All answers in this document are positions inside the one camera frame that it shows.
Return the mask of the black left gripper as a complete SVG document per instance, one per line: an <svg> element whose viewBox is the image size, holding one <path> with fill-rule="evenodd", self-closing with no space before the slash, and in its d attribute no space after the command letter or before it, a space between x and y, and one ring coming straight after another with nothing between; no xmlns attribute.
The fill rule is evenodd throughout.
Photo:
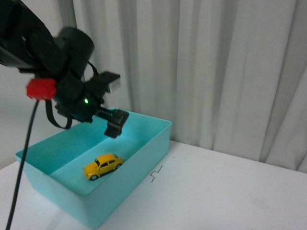
<svg viewBox="0 0 307 230"><path fill-rule="evenodd" d="M93 116L107 121L104 134L116 138L122 133L122 128L129 117L129 113L119 109L106 109L103 97L106 92L97 86L95 73L90 80L83 82L75 77L65 77L57 85L54 101L56 109L61 115L68 115L80 122L91 123Z"/></svg>

